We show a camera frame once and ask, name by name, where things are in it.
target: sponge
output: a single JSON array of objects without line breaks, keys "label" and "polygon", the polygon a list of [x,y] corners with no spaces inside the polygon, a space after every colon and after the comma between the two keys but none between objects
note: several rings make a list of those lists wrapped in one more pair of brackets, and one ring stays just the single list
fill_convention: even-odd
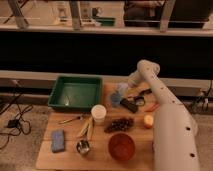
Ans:
[{"label": "sponge", "polygon": [[64,130],[54,130],[51,133],[52,145],[51,149],[53,153],[61,152],[65,150],[64,147]]}]

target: white cup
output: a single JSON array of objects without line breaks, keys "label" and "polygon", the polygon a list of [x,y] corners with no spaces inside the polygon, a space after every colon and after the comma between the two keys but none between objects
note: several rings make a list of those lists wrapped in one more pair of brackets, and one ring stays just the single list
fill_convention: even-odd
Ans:
[{"label": "white cup", "polygon": [[103,105],[95,105],[91,110],[92,117],[97,124],[104,122],[106,117],[106,108]]}]

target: green plastic bin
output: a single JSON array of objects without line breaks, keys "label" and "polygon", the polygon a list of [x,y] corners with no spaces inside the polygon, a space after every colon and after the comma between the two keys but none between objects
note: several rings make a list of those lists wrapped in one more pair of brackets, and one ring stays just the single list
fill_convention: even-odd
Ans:
[{"label": "green plastic bin", "polygon": [[54,110],[90,111],[101,103],[102,79],[59,76],[48,100]]},{"label": "green plastic bin", "polygon": [[101,23],[101,26],[114,26],[115,18],[113,17],[93,17],[94,20]]}]

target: dark grapes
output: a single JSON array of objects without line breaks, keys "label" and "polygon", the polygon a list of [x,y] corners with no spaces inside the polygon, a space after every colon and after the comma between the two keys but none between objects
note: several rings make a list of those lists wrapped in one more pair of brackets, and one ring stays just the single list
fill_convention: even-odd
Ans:
[{"label": "dark grapes", "polygon": [[112,121],[104,130],[106,133],[115,131],[127,131],[134,125],[134,120],[132,118],[120,118]]}]

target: wooden table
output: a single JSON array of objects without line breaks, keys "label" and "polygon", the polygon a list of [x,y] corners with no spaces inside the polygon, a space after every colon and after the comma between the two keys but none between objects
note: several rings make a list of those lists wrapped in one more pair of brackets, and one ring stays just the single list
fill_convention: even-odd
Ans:
[{"label": "wooden table", "polygon": [[[137,91],[144,89],[146,85],[137,88]],[[53,170],[141,170],[153,171],[153,130],[146,129],[142,120],[147,108],[155,103],[152,95],[145,97],[147,104],[140,107],[139,111],[132,114],[130,111],[120,106],[118,108],[111,107],[109,102],[110,94],[115,90],[115,84],[104,84],[103,86],[103,105],[107,108],[107,117],[102,125],[95,125],[92,140],[89,142],[91,146],[90,152],[82,157],[76,150],[76,144],[80,138],[76,138],[85,120],[76,120],[70,123],[59,125],[58,121],[70,119],[79,115],[79,113],[65,114],[52,113],[49,117],[46,132],[39,152],[36,163],[37,169],[53,169]],[[105,133],[106,125],[116,118],[133,117],[135,120],[134,127],[126,134],[130,135],[135,142],[136,151],[133,158],[126,163],[115,161],[108,153],[108,141],[114,133]],[[56,129],[64,129],[65,131],[65,152],[52,153],[51,151],[51,132]]]}]

